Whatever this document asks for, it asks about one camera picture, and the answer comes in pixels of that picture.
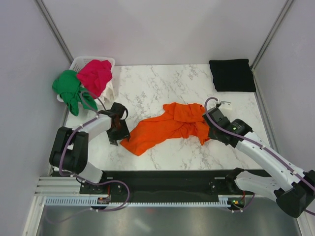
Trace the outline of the orange t shirt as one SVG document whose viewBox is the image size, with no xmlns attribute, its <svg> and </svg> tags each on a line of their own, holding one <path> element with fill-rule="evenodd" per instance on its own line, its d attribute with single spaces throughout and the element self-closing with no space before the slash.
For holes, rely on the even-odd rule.
<svg viewBox="0 0 315 236">
<path fill-rule="evenodd" d="M 131 131 L 130 138 L 121 145 L 136 156 L 140 156 L 154 146 L 168 139 L 187 139 L 195 136 L 201 145 L 208 137 L 209 126 L 202 115 L 205 109 L 197 103 L 171 103 L 163 105 L 164 113 L 158 117 L 147 118 Z"/>
</svg>

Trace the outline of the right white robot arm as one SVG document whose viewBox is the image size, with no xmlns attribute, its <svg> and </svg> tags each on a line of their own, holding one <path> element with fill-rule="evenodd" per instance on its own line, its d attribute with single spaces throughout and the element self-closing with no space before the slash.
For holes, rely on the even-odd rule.
<svg viewBox="0 0 315 236">
<path fill-rule="evenodd" d="M 261 177 L 236 168 L 225 181 L 230 193 L 240 190 L 266 197 L 287 215 L 298 218 L 315 199 L 315 172 L 304 171 L 287 161 L 259 138 L 253 129 L 240 119 L 229 121 L 219 108 L 203 114 L 209 125 L 208 136 L 246 154 L 269 176 Z"/>
</svg>

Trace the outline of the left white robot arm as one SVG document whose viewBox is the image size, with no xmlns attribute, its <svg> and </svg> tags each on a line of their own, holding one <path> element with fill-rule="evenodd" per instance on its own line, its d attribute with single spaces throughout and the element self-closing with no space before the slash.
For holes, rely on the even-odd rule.
<svg viewBox="0 0 315 236">
<path fill-rule="evenodd" d="M 61 176 L 74 176 L 91 183 L 96 193 L 104 193 L 108 181 L 103 177 L 105 172 L 88 161 L 89 142 L 102 133 L 106 133 L 109 143 L 115 146 L 119 141 L 130 139 L 127 117 L 127 108 L 115 102 L 111 109 L 96 112 L 94 118 L 76 128 L 60 127 L 49 157 L 50 165 L 57 167 Z"/>
</svg>

